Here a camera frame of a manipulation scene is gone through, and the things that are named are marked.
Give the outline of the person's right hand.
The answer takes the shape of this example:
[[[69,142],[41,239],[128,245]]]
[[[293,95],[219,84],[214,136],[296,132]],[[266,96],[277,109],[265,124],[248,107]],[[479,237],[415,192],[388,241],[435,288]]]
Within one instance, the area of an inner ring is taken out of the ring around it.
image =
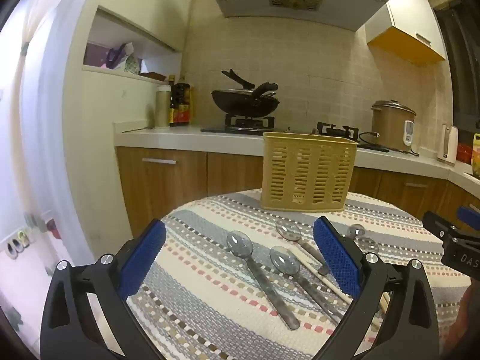
[[[475,359],[474,346],[479,343],[479,282],[472,279],[460,300],[456,321],[450,326],[445,339],[442,358],[461,359],[466,353],[467,359]]]

